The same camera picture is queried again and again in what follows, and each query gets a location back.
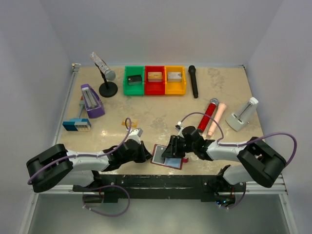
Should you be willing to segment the red leather card holder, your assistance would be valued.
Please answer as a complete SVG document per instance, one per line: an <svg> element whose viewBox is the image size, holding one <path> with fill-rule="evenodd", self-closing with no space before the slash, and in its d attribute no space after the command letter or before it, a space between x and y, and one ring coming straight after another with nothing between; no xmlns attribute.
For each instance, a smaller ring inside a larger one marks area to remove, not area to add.
<svg viewBox="0 0 312 234"><path fill-rule="evenodd" d="M188 163L188 161L189 161L188 158L166 158L165 159L165 164L156 164L156 163L152 163L152 159L150 160L150 162L152 164L159 165L159 166L164 166L164 167L168 167L168 168L173 168L173 169L177 169L177 170L181 170L183 164L184 163Z"/></svg>

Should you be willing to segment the black card from holder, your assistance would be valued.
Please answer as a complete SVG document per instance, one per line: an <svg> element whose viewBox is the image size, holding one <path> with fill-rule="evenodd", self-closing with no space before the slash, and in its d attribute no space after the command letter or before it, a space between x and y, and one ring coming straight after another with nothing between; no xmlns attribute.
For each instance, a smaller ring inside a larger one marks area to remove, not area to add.
<svg viewBox="0 0 312 234"><path fill-rule="evenodd" d="M163 145L155 145L155 150L153 152L153 158L152 158L152 163L156 163L156 164L165 164L165 157L162 157L162 154L165 152L166 150L166 146Z"/></svg>

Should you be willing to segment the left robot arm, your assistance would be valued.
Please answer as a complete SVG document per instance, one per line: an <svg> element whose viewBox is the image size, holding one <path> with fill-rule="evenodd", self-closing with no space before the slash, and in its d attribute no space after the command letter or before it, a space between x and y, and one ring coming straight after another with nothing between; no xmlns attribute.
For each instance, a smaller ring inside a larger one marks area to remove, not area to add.
<svg viewBox="0 0 312 234"><path fill-rule="evenodd" d="M28 160L28 184L35 193L46 192L57 185L78 185L90 191L101 186L96 172L110 172L128 162L144 163L152 158L143 141L129 139L97 153L69 151L64 144L56 144Z"/></svg>

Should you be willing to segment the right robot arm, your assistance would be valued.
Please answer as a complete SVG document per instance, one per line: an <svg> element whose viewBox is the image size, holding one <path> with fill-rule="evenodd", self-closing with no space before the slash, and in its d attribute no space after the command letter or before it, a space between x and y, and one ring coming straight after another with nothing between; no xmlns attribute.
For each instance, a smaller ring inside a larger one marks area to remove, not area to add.
<svg viewBox="0 0 312 234"><path fill-rule="evenodd" d="M162 158L183 158L194 153L201 160L227 160L240 162L238 166L221 169L218 188L228 191L240 182L254 181L270 188L286 167L286 160L267 143L257 137L237 144L221 144L204 139L194 126L183 128L179 135L172 135Z"/></svg>

